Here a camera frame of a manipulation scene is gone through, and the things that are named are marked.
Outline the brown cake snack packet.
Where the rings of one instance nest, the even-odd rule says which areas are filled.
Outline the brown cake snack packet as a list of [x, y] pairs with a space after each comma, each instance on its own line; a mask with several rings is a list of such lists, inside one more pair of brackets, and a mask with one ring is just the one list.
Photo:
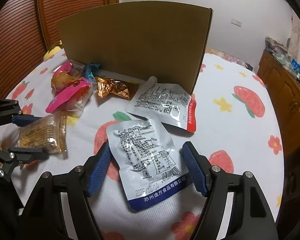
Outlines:
[[42, 148], [49, 154], [66, 154], [66, 115], [56, 112], [21, 127], [18, 146]]

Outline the blue edged silver pouch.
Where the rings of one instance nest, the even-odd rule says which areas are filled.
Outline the blue edged silver pouch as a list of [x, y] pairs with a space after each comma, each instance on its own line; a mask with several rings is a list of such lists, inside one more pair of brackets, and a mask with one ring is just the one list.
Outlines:
[[153, 207], [192, 183], [172, 137], [156, 118], [118, 122], [106, 133], [133, 211]]

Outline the yellow plush toy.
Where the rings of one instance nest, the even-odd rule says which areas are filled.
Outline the yellow plush toy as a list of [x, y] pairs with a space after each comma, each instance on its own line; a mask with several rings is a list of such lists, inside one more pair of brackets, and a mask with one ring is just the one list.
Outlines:
[[53, 56], [55, 55], [55, 53], [57, 53], [61, 49], [63, 49], [62, 41], [59, 40], [59, 41], [54, 42], [53, 44], [51, 44], [49, 50], [44, 55], [43, 61], [45, 62], [45, 61], [53, 58]]

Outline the wooden louvered wardrobe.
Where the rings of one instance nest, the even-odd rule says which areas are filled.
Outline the wooden louvered wardrobe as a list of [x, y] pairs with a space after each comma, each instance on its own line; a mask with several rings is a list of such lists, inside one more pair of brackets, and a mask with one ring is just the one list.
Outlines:
[[0, 9], [0, 98], [42, 63], [59, 41], [61, 18], [119, 0], [4, 0]]

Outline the blue candy wrapper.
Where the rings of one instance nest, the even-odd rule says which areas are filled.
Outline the blue candy wrapper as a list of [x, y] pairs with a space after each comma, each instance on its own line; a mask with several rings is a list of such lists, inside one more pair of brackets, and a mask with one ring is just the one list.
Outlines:
[[91, 84], [96, 84], [96, 79], [97, 77], [97, 71], [101, 67], [101, 64], [98, 63], [89, 63], [85, 65], [85, 67], [82, 70], [81, 77], [85, 78], [89, 83]]

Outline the strawberry print bed sheet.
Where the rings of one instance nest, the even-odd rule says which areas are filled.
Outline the strawberry print bed sheet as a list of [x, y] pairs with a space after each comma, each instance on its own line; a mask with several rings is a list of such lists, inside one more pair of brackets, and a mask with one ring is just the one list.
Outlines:
[[[197, 104], [196, 131], [166, 126], [175, 146], [181, 148], [190, 141], [225, 171], [251, 171], [277, 217], [283, 190], [283, 149], [275, 111], [262, 81], [239, 64], [206, 54], [192, 98]], [[92, 95], [82, 116], [67, 120], [67, 157], [55, 154], [33, 168], [13, 171], [12, 181], [21, 201], [27, 201], [43, 172], [69, 172], [97, 153], [107, 139], [109, 125], [133, 118], [126, 112], [127, 105], [128, 100], [114, 95]], [[154, 207], [134, 212], [117, 163], [112, 161], [101, 191], [89, 203], [106, 239], [188, 239], [204, 198], [190, 185]]]

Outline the gold foil snack packet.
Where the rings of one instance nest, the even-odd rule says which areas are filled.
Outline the gold foil snack packet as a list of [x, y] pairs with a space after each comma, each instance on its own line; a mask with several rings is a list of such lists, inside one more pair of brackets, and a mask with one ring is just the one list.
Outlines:
[[97, 95], [99, 98], [104, 98], [110, 94], [119, 96], [121, 98], [131, 100], [138, 91], [139, 84], [127, 81], [96, 77]]

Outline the wooden sideboard cabinet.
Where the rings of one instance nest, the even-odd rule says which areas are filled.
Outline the wooden sideboard cabinet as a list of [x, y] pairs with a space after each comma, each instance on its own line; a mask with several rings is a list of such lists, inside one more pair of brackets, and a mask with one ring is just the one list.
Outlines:
[[275, 58], [264, 50], [256, 76], [266, 88], [281, 133], [285, 159], [285, 185], [282, 200], [300, 200], [300, 84]]

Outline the red edged silver pouch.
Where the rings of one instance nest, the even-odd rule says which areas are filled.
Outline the red edged silver pouch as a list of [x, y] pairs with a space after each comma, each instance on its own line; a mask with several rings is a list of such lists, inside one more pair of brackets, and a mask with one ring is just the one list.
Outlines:
[[158, 83], [150, 77], [136, 92], [126, 111], [141, 117], [154, 114], [168, 125], [188, 132], [196, 131], [196, 101], [180, 85]]

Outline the blue box on cabinet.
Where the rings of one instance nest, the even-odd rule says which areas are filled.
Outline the blue box on cabinet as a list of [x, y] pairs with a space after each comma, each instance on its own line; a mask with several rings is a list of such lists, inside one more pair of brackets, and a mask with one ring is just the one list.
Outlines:
[[298, 79], [300, 79], [300, 64], [297, 63], [295, 59], [293, 59], [290, 63], [290, 66]]

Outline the floral quilt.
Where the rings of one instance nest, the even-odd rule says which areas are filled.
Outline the floral quilt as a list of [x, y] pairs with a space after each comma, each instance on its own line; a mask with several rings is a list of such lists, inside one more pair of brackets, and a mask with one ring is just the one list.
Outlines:
[[211, 49], [211, 48], [206, 48], [205, 50], [205, 53], [206, 54], [212, 54], [212, 55], [216, 55], [222, 59], [224, 59], [225, 61], [228, 61], [228, 62], [232, 62], [232, 63], [236, 63], [236, 64], [239, 64], [241, 65], [242, 67], [252, 71], [253, 70], [253, 67], [248, 64], [248, 63], [245, 63], [244, 61], [232, 56], [232, 55], [229, 55], [229, 54], [226, 54], [225, 52], [222, 52], [220, 50], [215, 50], [215, 49]]

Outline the folded cloth pile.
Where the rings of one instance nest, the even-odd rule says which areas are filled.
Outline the folded cloth pile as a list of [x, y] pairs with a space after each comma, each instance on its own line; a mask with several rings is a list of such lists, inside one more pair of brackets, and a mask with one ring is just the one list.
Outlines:
[[265, 38], [266, 51], [271, 53], [279, 62], [287, 63], [290, 62], [288, 56], [288, 49], [280, 42], [267, 36]]

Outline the brown cardboard box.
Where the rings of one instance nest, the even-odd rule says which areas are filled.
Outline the brown cardboard box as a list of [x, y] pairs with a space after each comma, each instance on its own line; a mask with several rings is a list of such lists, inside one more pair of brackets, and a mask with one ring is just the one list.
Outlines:
[[167, 1], [96, 7], [56, 25], [68, 58], [192, 93], [211, 28], [213, 9]]

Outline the beige curtain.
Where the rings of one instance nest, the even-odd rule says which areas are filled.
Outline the beige curtain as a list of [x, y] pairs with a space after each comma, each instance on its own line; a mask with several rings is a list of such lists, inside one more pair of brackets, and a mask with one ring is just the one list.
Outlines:
[[291, 18], [291, 35], [288, 39], [288, 56], [291, 60], [298, 60], [300, 49], [300, 19], [293, 13]]

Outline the white wall switch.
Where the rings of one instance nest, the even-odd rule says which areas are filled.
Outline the white wall switch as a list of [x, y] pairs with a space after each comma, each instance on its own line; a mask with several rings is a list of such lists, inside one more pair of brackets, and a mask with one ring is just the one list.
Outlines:
[[236, 25], [238, 27], [242, 26], [242, 22], [234, 18], [231, 19], [231, 24]]

